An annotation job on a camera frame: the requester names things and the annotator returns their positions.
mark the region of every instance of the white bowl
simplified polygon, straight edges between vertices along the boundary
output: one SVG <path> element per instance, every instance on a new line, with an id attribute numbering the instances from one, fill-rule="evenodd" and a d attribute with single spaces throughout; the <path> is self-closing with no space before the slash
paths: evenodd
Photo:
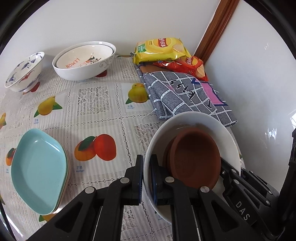
<path id="1" fill-rule="evenodd" d="M 103 60 L 100 60 L 98 62 L 94 62 L 92 64 L 86 64 L 79 68 L 65 68 L 61 69 L 57 67 L 57 61 L 60 57 L 62 57 L 65 53 L 69 52 L 70 50 L 73 50 L 75 48 L 85 46 L 85 45 L 105 45 L 112 49 L 112 55 L 108 58 L 105 58 Z M 116 52 L 116 47 L 108 42 L 102 42 L 102 41 L 90 41 L 90 42 L 84 42 L 80 44 L 73 45 L 69 48 L 66 48 L 62 52 L 60 52 L 52 61 L 52 66 L 55 70 L 55 72 L 63 79 L 66 80 L 72 80 L 72 81 L 79 81 L 79 80 L 86 80 L 92 77 L 95 77 L 96 75 L 104 72 L 113 62 L 114 55 Z"/>
<path id="2" fill-rule="evenodd" d="M 20 62 L 9 74 L 5 88 L 14 92 L 30 91 L 38 81 L 43 66 L 43 57 L 44 52 L 37 52 Z"/>
<path id="3" fill-rule="evenodd" d="M 64 53 L 57 60 L 57 67 L 60 69 L 72 69 L 84 65 L 93 64 L 107 59 L 113 54 L 113 50 L 106 45 L 90 44 L 80 46 Z"/>
<path id="4" fill-rule="evenodd" d="M 169 206 L 156 206 L 151 192 L 151 177 L 149 173 L 149 162 L 152 154 L 157 155 L 158 163 L 162 166 L 163 153 L 167 144 L 174 138 L 181 128 L 196 126 L 207 132 L 216 142 L 220 156 L 231 164 L 240 173 L 240 159 L 235 142 L 228 130 L 214 117 L 201 112 L 183 112 L 167 120 L 153 136 L 144 161 L 144 186 L 148 198 L 154 210 L 167 222 L 171 223 Z M 219 177 L 213 191 L 223 199 L 224 186 L 222 178 Z"/>

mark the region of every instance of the green label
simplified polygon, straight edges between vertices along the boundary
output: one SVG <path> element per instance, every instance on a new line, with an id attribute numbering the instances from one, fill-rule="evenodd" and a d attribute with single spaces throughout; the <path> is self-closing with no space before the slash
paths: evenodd
<path id="1" fill-rule="evenodd" d="M 142 44 L 142 45 L 138 46 L 138 52 L 139 53 L 146 52 L 145 44 Z"/>

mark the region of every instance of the red fish design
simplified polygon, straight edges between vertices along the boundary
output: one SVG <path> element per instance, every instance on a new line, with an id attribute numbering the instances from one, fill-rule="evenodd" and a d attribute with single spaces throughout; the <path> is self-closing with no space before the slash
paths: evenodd
<path id="1" fill-rule="evenodd" d="M 21 80 L 20 80 L 20 83 L 23 81 L 23 80 L 26 80 L 27 78 L 29 78 L 30 74 L 35 71 L 35 70 L 32 70 L 31 72 L 27 73 Z"/>

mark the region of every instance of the red chip bag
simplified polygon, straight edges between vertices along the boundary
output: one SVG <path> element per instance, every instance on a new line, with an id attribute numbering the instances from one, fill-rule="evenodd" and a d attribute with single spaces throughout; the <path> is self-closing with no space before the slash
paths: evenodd
<path id="1" fill-rule="evenodd" d="M 181 57 L 176 60 L 157 61 L 153 65 L 166 68 L 174 72 L 190 74 L 198 80 L 209 81 L 203 67 L 203 61 L 198 57 Z"/>

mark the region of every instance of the yellow chip bag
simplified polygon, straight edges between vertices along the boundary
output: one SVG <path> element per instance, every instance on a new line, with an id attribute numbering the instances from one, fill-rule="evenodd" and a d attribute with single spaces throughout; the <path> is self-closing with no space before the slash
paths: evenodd
<path id="1" fill-rule="evenodd" d="M 153 39 L 137 43 L 133 62 L 175 60 L 182 56 L 191 57 L 181 40 L 176 38 Z"/>

